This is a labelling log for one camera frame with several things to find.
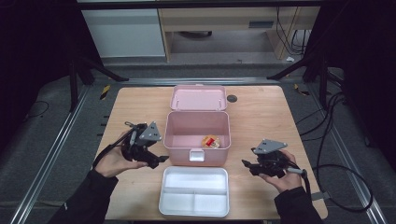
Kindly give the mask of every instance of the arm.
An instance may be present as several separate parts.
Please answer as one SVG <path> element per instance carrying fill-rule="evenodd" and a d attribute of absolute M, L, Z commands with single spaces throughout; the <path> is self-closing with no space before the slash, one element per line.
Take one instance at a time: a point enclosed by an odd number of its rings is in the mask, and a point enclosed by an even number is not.
<path fill-rule="evenodd" d="M 125 160 L 121 147 L 114 147 L 88 172 L 76 192 L 59 208 L 49 224 L 104 223 L 110 195 L 119 181 L 116 175 L 144 166 L 148 164 Z"/>
<path fill-rule="evenodd" d="M 292 162 L 295 157 L 286 150 L 281 152 Z M 275 198 L 277 212 L 282 224 L 323 223 L 309 196 L 302 187 L 301 177 L 286 171 L 282 178 L 260 174 L 267 183 L 276 187 L 279 195 Z"/>

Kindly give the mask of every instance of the pink storage box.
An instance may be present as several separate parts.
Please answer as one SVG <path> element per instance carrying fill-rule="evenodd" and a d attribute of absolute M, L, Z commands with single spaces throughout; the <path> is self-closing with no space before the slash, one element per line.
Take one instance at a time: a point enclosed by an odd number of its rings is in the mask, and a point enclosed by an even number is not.
<path fill-rule="evenodd" d="M 181 166 L 222 166 L 231 145 L 230 120 L 222 86 L 175 86 L 163 144 L 169 160 Z M 202 147 L 205 136 L 219 138 L 218 148 Z"/>

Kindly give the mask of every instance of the person's left hand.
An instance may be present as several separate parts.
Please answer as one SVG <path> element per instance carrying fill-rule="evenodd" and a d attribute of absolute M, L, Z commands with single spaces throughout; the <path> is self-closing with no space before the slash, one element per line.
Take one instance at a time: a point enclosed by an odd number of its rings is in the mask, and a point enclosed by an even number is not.
<path fill-rule="evenodd" d="M 117 146 L 111 149 L 101 160 L 99 160 L 94 169 L 104 177 L 113 177 L 126 170 L 139 169 L 144 166 L 148 166 L 148 164 L 143 161 L 125 160 L 121 153 L 121 146 Z"/>

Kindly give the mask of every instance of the black sleeve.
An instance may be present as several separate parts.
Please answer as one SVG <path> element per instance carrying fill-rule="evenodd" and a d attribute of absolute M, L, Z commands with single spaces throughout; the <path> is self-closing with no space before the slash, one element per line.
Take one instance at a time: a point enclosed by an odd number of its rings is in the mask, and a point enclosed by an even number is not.
<path fill-rule="evenodd" d="M 280 193 L 275 204 L 282 224 L 323 223 L 303 187 Z"/>
<path fill-rule="evenodd" d="M 49 224 L 104 223 L 110 195 L 118 183 L 91 170 L 76 192 L 59 208 Z"/>

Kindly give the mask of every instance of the white tray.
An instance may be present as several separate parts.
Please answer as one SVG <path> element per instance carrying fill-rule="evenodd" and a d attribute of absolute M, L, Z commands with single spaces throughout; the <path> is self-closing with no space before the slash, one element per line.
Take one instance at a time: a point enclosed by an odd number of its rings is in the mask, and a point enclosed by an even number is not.
<path fill-rule="evenodd" d="M 227 216 L 230 210 L 227 172 L 218 167 L 166 168 L 159 208 L 169 216 Z"/>

